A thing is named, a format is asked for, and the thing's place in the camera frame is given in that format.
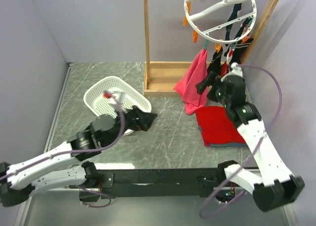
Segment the red white patterned sock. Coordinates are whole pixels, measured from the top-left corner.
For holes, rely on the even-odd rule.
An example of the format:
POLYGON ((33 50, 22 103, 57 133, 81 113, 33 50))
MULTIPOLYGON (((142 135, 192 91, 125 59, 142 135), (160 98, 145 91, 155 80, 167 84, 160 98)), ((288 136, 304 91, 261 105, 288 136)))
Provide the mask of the red white patterned sock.
POLYGON ((226 56, 226 61, 224 62, 224 64, 222 65, 221 68, 221 77, 225 76, 228 71, 229 71, 229 64, 231 62, 232 56, 233 56, 234 51, 230 50, 229 53, 226 56))

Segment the black sock with stripes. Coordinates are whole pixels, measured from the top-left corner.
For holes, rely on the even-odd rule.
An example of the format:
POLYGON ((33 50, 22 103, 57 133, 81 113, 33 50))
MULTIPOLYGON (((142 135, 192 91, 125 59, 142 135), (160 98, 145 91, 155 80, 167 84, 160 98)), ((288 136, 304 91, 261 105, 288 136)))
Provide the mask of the black sock with stripes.
POLYGON ((237 42, 235 50, 233 51, 232 57, 230 59, 230 64, 234 62, 241 64, 241 56, 243 55, 245 50, 250 46, 253 40, 253 38, 247 37, 237 42))

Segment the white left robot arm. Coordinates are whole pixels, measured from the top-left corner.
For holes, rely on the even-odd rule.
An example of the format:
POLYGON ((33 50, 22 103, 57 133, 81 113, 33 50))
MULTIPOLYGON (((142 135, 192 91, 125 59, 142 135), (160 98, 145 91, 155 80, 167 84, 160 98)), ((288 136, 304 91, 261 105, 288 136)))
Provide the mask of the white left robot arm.
POLYGON ((18 164, 0 164, 0 202, 19 205, 29 197, 63 186, 95 187, 100 174, 88 159, 114 146, 127 130, 148 131, 157 117, 137 106, 117 116, 101 115, 56 148, 18 164))

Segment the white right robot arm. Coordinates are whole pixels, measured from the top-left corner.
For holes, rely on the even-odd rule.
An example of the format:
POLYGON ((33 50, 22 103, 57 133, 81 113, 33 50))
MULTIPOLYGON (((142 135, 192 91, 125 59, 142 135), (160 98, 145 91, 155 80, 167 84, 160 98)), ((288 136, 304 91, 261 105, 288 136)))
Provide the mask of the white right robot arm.
POLYGON ((220 163, 213 178, 220 187, 236 183, 252 194, 256 206, 263 212, 293 203, 305 187, 301 176, 294 176, 284 164, 256 106, 246 101, 246 84, 242 75, 215 74, 197 85, 197 90, 211 87, 207 97, 221 103, 224 113, 241 135, 260 171, 256 175, 234 160, 220 163))

